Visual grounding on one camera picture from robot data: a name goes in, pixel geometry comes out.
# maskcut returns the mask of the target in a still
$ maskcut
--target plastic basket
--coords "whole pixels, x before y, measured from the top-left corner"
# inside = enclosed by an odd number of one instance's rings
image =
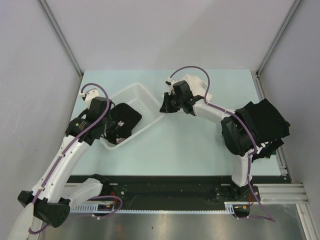
[[[138,113],[142,115],[142,119],[132,130],[132,135],[119,144],[112,144],[104,138],[100,138],[100,142],[109,150],[114,150],[121,145],[132,140],[135,136],[142,133],[147,128],[158,122],[164,117],[163,113],[159,112],[161,107],[156,98],[140,83],[134,83],[123,90],[119,91],[110,99],[117,105],[126,103]]]

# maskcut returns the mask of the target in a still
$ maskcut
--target black garment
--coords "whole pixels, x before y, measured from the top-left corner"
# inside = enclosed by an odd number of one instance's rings
[[[119,103],[110,110],[112,126],[102,136],[112,144],[119,144],[132,135],[132,130],[142,119],[142,115],[126,103]]]

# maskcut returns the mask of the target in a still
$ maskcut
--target white wall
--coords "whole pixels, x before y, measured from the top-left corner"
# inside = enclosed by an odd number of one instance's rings
[[[256,70],[294,0],[48,0],[82,70]]]
[[[0,239],[55,156],[80,80],[37,1],[0,3]]]
[[[320,1],[301,6],[262,72],[266,96],[291,123],[287,164],[303,183],[320,226]]]

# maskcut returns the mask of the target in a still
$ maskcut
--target white panel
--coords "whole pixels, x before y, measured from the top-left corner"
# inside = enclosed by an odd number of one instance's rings
[[[287,164],[320,226],[320,1],[304,1],[262,73],[267,97],[291,123]]]
[[[80,80],[37,1],[0,3],[0,239],[55,156]]]
[[[293,0],[48,0],[82,70],[256,70]]]

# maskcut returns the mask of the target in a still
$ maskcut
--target metal floor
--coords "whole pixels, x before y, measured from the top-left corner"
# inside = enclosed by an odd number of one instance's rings
[[[296,205],[268,205],[276,223],[222,214],[116,214],[48,227],[39,240],[305,240]],[[251,215],[262,215],[258,205]]]

